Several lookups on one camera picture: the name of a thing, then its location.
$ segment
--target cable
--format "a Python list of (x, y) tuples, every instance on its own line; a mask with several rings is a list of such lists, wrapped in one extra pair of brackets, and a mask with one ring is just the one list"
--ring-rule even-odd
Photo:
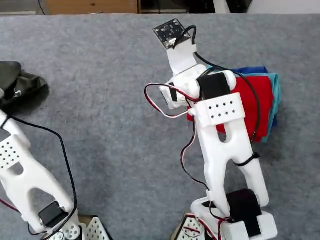
[(152, 99), (151, 97), (149, 96), (148, 94), (148, 88), (151, 87), (151, 86), (163, 86), (163, 87), (167, 87), (167, 88), (170, 88), (170, 89), (174, 89), (176, 90), (178, 93), (180, 93), (181, 95), (183, 95), (186, 99), (189, 99), (190, 101), (193, 101), (193, 102), (198, 102), (200, 99), (199, 98), (193, 98), (191, 96), (189, 96), (188, 94), (186, 94), (184, 91), (182, 91), (181, 89), (175, 87), (175, 86), (172, 86), (172, 85), (169, 85), (169, 84), (160, 84), (160, 83), (149, 83), (145, 86), (144, 88), (144, 95), (145, 95), (145, 98), (147, 99), (147, 101), (157, 110), (159, 111), (160, 113), (162, 113), (166, 118), (170, 118), (170, 119), (176, 119), (176, 118), (179, 118), (185, 114), (188, 113), (188, 110), (187, 111), (184, 111), (180, 114), (177, 114), (177, 115), (169, 115), (169, 114), (166, 114)]
[[(17, 212), (18, 214), (20, 214), (20, 211), (19, 211), (18, 209), (16, 209), (14, 206), (12, 206), (11, 204), (7, 203), (6, 201), (2, 200), (1, 198), (0, 198), (0, 203), (2, 203), (2, 204), (5, 205), (6, 207), (8, 207), (8, 208), (10, 208), (11, 210), (13, 210), (13, 211)], [(37, 236), (37, 235), (39, 235), (39, 234), (45, 234), (45, 233), (46, 233), (46, 232), (32, 233), (32, 232), (31, 232), (31, 229), (30, 229), (30, 224), (27, 223), (27, 225), (28, 225), (28, 232), (29, 232), (29, 234), (32, 235), (32, 236)]]
[(12, 206), (11, 204), (7, 203), (6, 201), (2, 200), (0, 198), (0, 203), (2, 203), (3, 205), (7, 206), (8, 208), (12, 209), (13, 211), (20, 213), (18, 209), (16, 209), (14, 206)]
[(41, 9), (42, 14), (43, 14), (43, 15), (46, 15), (46, 13), (45, 13), (45, 11), (44, 11), (44, 9), (43, 9), (42, 5), (41, 5), (40, 0), (38, 0), (38, 4), (39, 4), (39, 7), (40, 7), (40, 9)]
[(218, 240), (216, 238), (216, 236), (214, 235), (214, 233), (211, 231), (210, 227), (201, 218), (196, 217), (196, 215), (194, 215), (194, 214), (186, 214), (186, 217), (196, 219), (199, 223), (201, 223), (202, 226), (204, 226), (204, 229), (211, 235), (211, 237), (214, 240)]
[[(182, 37), (188, 33), (190, 30), (193, 29), (193, 33), (192, 33), (192, 39), (191, 39), (191, 42), (192, 44), (196, 44), (196, 35), (197, 35), (197, 27), (195, 25), (191, 25), (189, 27), (187, 27), (175, 40), (174, 42), (174, 45), (173, 45), (173, 49), (176, 48), (176, 46), (179, 44), (179, 42), (181, 41)], [(229, 70), (231, 71), (233, 74), (235, 75), (238, 75), (239, 77), (241, 77), (247, 84), (248, 86), (250, 87), (252, 93), (254, 94), (254, 97), (256, 99), (256, 105), (257, 105), (257, 121), (256, 121), (256, 125), (255, 125), (255, 128), (254, 128), (254, 132), (252, 134), (252, 137), (251, 137), (251, 143), (253, 143), (255, 137), (256, 137), (256, 134), (257, 134), (257, 131), (260, 127), (260, 123), (261, 123), (261, 106), (260, 106), (260, 99), (259, 99), (259, 96), (257, 94), (257, 91), (255, 90), (254, 86), (251, 84), (251, 82), (243, 75), (241, 74), (240, 72), (236, 72), (236, 71), (233, 71), (232, 69), (229, 69), (229, 68), (226, 68), (226, 67), (223, 67), (223, 66), (219, 66), (219, 65), (216, 65), (216, 64), (213, 64), (211, 62), (209, 62), (208, 60), (204, 59), (199, 53), (195, 52), (194, 55), (200, 59), (201, 61), (203, 61), (205, 64), (207, 65), (210, 65), (213, 67), (212, 69), (212, 72), (214, 70)]]
[(66, 220), (59, 226), (57, 227), (57, 229), (55, 231), (53, 231), (53, 233), (51, 233), (49, 236), (47, 237), (42, 237), (41, 240), (48, 240), (50, 239), (52, 236), (54, 236), (56, 233), (58, 233), (63, 227), (64, 225), (66, 225), (66, 223), (72, 218), (72, 216), (74, 215), (74, 213), (76, 212), (77, 210), (77, 207), (78, 207), (78, 200), (77, 200), (77, 192), (76, 192), (76, 186), (75, 186), (75, 182), (74, 182), (74, 177), (72, 175), (72, 172), (71, 172), (71, 168), (70, 168), (70, 164), (69, 164), (69, 161), (68, 161), (68, 157), (67, 157), (67, 152), (66, 152), (66, 147), (65, 147), (65, 144), (64, 144), (64, 141), (62, 139), (62, 137), (60, 136), (59, 133), (49, 129), (49, 128), (46, 128), (44, 126), (39, 126), (39, 125), (36, 125), (36, 124), (32, 124), (32, 123), (29, 123), (29, 122), (26, 122), (24, 120), (21, 120), (17, 117), (14, 117), (14, 116), (11, 116), (11, 118), (21, 124), (24, 124), (24, 125), (27, 125), (27, 126), (30, 126), (30, 127), (34, 127), (34, 128), (37, 128), (37, 129), (42, 129), (42, 130), (45, 130), (45, 131), (48, 131), (54, 135), (56, 135), (59, 140), (60, 140), (60, 143), (61, 143), (61, 147), (62, 147), (62, 151), (63, 151), (63, 156), (64, 156), (64, 160), (65, 160), (65, 164), (66, 164), (66, 168), (67, 168), (67, 171), (68, 171), (68, 174), (69, 174), (69, 178), (70, 178), (70, 182), (71, 182), (71, 187), (72, 187), (72, 193), (73, 193), (73, 201), (74, 201), (74, 207), (73, 207), (73, 210), (71, 211), (71, 213), (69, 214), (69, 216), (66, 218)]
[(192, 39), (191, 39), (191, 42), (192, 42), (192, 45), (194, 45), (196, 43), (196, 35), (197, 35), (197, 27), (195, 25), (191, 25), (191, 26), (188, 26), (175, 40), (173, 46), (172, 46), (172, 49), (175, 49), (176, 46), (179, 44), (179, 42), (181, 41), (181, 39), (184, 37), (185, 34), (189, 34), (188, 32), (190, 30), (193, 29), (193, 34), (192, 34)]
[(194, 144), (195, 140), (196, 140), (196, 137), (197, 137), (197, 130), (196, 130), (196, 123), (193, 122), (193, 131), (192, 131), (192, 137), (190, 139), (190, 141), (188, 142), (188, 144), (182, 149), (181, 151), (181, 154), (180, 154), (180, 162), (181, 162), (181, 166), (182, 166), (182, 169), (184, 170), (184, 172), (186, 174), (188, 174), (188, 176), (194, 180), (195, 182), (199, 183), (199, 184), (202, 184), (206, 187), (206, 189), (209, 190), (207, 184), (205, 184), (203, 181), (200, 181), (200, 180), (197, 180), (196, 178), (194, 178), (186, 169), (185, 167), (185, 153), (187, 151), (188, 148), (191, 147), (192, 144)]

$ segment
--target white plastic frame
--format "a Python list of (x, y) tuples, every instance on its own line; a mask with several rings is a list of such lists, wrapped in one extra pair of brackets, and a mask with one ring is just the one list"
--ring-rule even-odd
[[(0, 142), (0, 157), (2, 161), (5, 158), (5, 164), (0, 166), (1, 183), (10, 201), (20, 211), (22, 219), (28, 222), (36, 233), (50, 232), (51, 229), (42, 224), (38, 212), (34, 209), (30, 191), (39, 189), (50, 194), (68, 213), (72, 211), (74, 204), (55, 177), (33, 158), (28, 150), (31, 144), (15, 121), (6, 120), (7, 115), (0, 110), (0, 125), (4, 124), (3, 129), (11, 134)], [(20, 175), (11, 169), (17, 163), (23, 167)]]

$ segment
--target white bracket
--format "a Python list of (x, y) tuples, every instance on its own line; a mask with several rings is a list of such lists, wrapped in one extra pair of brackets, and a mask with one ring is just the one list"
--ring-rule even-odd
[(196, 51), (197, 45), (192, 44), (191, 39), (179, 43), (175, 49), (170, 48), (166, 51), (174, 76), (197, 65), (194, 57)]
[[(205, 223), (210, 226), (210, 229), (217, 235), (218, 220), (212, 217), (208, 207), (203, 206), (203, 203), (208, 201), (208, 197), (194, 201), (191, 205), (191, 211), (198, 218), (203, 219)], [(223, 218), (223, 214), (217, 208), (212, 208), (211, 210), (214, 215)], [(261, 231), (260, 235), (249, 238), (245, 223), (240, 221), (236, 223), (222, 223), (222, 236), (225, 240), (269, 240), (278, 235), (275, 219), (270, 213), (262, 211), (262, 215), (258, 216), (257, 220)]]
[[(60, 207), (70, 213), (74, 204), (55, 177), (29, 152), (30, 142), (14, 120), (0, 110), (0, 123), (11, 136), (0, 142), (0, 180), (6, 195), (36, 233), (49, 232), (33, 206), (32, 189), (39, 189), (53, 196)], [(12, 167), (20, 163), (23, 172), (17, 174)]]

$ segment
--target black fabric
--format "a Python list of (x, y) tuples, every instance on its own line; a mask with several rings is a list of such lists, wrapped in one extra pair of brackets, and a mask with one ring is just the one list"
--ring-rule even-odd
[(231, 93), (223, 72), (202, 76), (197, 79), (203, 100), (222, 97)]
[(47, 83), (42, 77), (22, 71), (19, 62), (0, 61), (0, 88), (4, 91), (0, 100), (2, 109), (13, 108), (13, 104), (33, 98), (45, 86)]
[[(170, 82), (169, 85), (173, 87), (175, 86), (173, 82)], [(173, 88), (170, 88), (170, 94), (171, 94), (172, 101), (178, 102), (177, 91), (174, 90)]]
[(249, 238), (261, 235), (257, 216), (262, 212), (255, 193), (250, 189), (242, 189), (229, 193), (227, 200), (233, 222), (243, 221)]
[(17, 61), (0, 61), (0, 89), (6, 91), (20, 76), (21, 64)]

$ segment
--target blue cloth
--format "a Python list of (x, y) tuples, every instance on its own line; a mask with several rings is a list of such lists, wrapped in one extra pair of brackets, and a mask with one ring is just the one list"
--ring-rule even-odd
[(273, 100), (273, 106), (269, 114), (268, 135), (263, 137), (261, 140), (262, 143), (266, 143), (271, 134), (272, 126), (278, 124), (278, 121), (275, 117), (276, 117), (276, 114), (278, 113), (279, 104), (281, 103), (281, 98), (282, 98), (279, 75), (276, 73), (270, 73), (270, 74), (252, 73), (252, 74), (244, 74), (244, 76), (248, 76), (248, 77), (249, 76), (268, 76), (272, 84), (272, 93), (274, 96), (274, 100)]
[(250, 66), (242, 68), (234, 68), (233, 71), (240, 74), (268, 74), (269, 71), (265, 66)]

